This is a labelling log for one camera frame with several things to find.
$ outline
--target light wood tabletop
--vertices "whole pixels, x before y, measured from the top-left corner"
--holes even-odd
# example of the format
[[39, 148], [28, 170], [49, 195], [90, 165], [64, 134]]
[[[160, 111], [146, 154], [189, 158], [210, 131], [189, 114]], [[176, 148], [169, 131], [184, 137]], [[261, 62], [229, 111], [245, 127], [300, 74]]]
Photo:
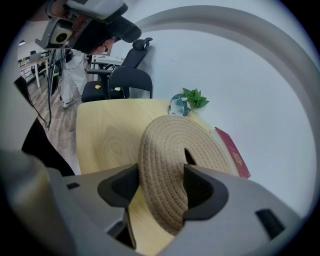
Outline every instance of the light wood tabletop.
[[[82, 103], [76, 119], [76, 147], [82, 174], [135, 164], [139, 146], [148, 124], [168, 115], [169, 100], [113, 99]], [[189, 119], [208, 132], [213, 129], [196, 113]], [[141, 187], [130, 206], [129, 216], [136, 251], [143, 255], [156, 255], [174, 237], [161, 228], [152, 217]]]

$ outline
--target table leg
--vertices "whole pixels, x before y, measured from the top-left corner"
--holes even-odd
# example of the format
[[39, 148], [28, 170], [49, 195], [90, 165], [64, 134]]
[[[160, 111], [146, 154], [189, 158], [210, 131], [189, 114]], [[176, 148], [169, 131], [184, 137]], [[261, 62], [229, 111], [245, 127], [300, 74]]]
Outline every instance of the table leg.
[[46, 77], [48, 77], [48, 59], [45, 60], [45, 72], [46, 72]]
[[40, 88], [38, 65], [37, 64], [34, 65], [34, 71], [35, 71], [36, 85], [38, 86], [38, 88]]

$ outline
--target red book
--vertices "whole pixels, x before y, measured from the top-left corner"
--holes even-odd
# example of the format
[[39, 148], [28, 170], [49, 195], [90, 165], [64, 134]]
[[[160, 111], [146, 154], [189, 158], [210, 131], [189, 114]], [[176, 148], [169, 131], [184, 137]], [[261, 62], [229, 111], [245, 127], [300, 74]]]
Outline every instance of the red book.
[[233, 140], [231, 139], [230, 135], [223, 130], [215, 127], [215, 130], [219, 134], [220, 138], [224, 142], [226, 148], [228, 149], [235, 166], [239, 172], [240, 177], [248, 179], [251, 175], [250, 172], [243, 160], [242, 156], [240, 155], [236, 145], [234, 144]]

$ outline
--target wooden floor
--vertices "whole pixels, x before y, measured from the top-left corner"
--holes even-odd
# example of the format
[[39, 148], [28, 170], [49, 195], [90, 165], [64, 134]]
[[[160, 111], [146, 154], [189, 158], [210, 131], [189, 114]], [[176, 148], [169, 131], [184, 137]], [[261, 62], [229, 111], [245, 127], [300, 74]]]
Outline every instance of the wooden floor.
[[[36, 79], [34, 79], [28, 84], [28, 91], [35, 108], [49, 122], [47, 79], [41, 75], [39, 80], [40, 88], [37, 87]], [[87, 80], [92, 81], [92, 75], [87, 75]], [[38, 119], [43, 125], [51, 144], [71, 166], [74, 173], [80, 175], [76, 146], [76, 119], [77, 109], [82, 101], [77, 87], [73, 88], [73, 96], [76, 103], [67, 108], [63, 107], [58, 90], [51, 96], [51, 125], [49, 130], [45, 127], [44, 122], [40, 118]]]

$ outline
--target woven placemat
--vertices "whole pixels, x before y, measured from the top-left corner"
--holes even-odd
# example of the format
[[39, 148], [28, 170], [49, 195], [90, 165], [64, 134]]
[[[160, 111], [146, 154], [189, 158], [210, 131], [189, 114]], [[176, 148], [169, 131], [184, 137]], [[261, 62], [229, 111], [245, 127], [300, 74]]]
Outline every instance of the woven placemat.
[[225, 153], [199, 124], [173, 115], [153, 120], [141, 139], [140, 184], [152, 216], [172, 235], [182, 228], [183, 213], [188, 209], [183, 186], [187, 159], [197, 166], [232, 174]]

